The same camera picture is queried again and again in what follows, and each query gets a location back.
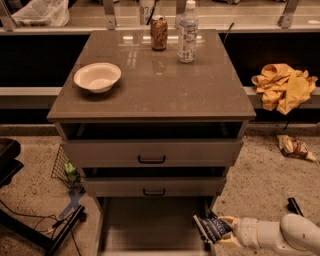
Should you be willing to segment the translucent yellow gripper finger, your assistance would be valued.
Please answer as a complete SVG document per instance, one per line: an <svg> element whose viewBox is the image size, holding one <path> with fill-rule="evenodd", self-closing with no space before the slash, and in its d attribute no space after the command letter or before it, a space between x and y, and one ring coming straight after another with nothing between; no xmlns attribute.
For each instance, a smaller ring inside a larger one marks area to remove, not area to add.
<svg viewBox="0 0 320 256"><path fill-rule="evenodd" d="M218 243L222 246L229 248L241 247L241 243L238 241L238 239L234 236L233 233L227 233L223 235L222 238L218 241Z"/></svg>
<svg viewBox="0 0 320 256"><path fill-rule="evenodd" d="M235 228L240 222L240 219L234 216L220 216L219 219L226 222L231 228Z"/></svg>

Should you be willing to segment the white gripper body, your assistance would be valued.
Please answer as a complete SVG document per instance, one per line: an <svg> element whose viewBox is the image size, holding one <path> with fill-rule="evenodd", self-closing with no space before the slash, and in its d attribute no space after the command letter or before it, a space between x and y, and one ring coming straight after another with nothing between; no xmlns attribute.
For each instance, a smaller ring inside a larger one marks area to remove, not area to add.
<svg viewBox="0 0 320 256"><path fill-rule="evenodd" d="M242 218L238 221L234 233L242 246L259 248L257 224L258 220L255 218Z"/></svg>

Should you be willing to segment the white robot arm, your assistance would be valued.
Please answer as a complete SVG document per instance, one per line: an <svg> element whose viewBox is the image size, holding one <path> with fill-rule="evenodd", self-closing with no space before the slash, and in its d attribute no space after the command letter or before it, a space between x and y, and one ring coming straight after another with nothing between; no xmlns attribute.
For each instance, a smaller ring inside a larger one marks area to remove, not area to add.
<svg viewBox="0 0 320 256"><path fill-rule="evenodd" d="M286 214L279 221L222 217L232 231L219 244L230 248L267 249L279 256L320 256L320 228L307 218Z"/></svg>

